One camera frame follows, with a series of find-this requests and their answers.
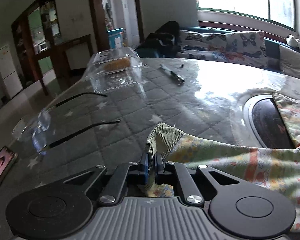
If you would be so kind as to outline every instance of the black hair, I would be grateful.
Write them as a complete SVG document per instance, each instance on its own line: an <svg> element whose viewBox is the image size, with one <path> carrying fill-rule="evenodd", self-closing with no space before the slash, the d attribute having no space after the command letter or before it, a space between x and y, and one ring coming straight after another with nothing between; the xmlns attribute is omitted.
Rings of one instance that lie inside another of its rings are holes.
<svg viewBox="0 0 300 240"><path fill-rule="evenodd" d="M0 161L2 160L2 164L4 164L4 161L6 160L6 158L4 157L4 156L2 156L1 158L0 158Z"/></svg>

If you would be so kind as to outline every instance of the blue bin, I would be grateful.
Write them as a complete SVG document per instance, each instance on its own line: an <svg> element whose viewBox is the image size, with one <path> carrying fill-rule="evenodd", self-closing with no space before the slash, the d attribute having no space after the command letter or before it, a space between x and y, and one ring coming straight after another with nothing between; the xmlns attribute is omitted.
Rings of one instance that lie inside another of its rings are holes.
<svg viewBox="0 0 300 240"><path fill-rule="evenodd" d="M111 49L121 48L123 28L107 31L107 33L109 37L110 48Z"/></svg>

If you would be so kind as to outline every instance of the window sill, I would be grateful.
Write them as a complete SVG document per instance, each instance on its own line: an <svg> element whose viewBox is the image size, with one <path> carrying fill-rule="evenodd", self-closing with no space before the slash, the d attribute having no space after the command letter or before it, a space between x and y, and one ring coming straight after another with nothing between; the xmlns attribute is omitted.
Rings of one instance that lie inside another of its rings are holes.
<svg viewBox="0 0 300 240"><path fill-rule="evenodd" d="M261 30L283 38L289 36L290 34L298 38L297 33L287 28L281 27L279 25L267 21L256 19L253 17L238 15L234 13L218 12L218 11L210 11L210 10L198 10L198 21L210 21L210 22L239 25L251 29Z"/></svg>

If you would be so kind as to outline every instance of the black round object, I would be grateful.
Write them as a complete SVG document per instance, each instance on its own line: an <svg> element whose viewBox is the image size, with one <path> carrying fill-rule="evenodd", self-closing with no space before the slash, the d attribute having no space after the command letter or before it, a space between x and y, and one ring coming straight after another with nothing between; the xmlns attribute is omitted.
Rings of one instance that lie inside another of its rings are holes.
<svg viewBox="0 0 300 240"><path fill-rule="evenodd" d="M273 149L295 148L272 98L260 100L254 105L252 119L257 133L267 147Z"/></svg>
<svg viewBox="0 0 300 240"><path fill-rule="evenodd" d="M209 206L210 217L225 231L246 239L288 233L295 209L285 196L249 182L220 186Z"/></svg>
<svg viewBox="0 0 300 240"><path fill-rule="evenodd" d="M64 238L78 231L92 215L89 198L74 185L50 184L10 201L7 222L25 239Z"/></svg>

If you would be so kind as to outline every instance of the white plush toy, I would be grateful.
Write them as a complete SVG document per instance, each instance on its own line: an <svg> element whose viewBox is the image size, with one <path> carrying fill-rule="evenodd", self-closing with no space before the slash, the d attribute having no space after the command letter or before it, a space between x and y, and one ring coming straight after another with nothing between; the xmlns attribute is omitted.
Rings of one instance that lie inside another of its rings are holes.
<svg viewBox="0 0 300 240"><path fill-rule="evenodd" d="M287 37L287 44L293 48L299 49L300 50L300 40L296 39L294 36L289 35Z"/></svg>

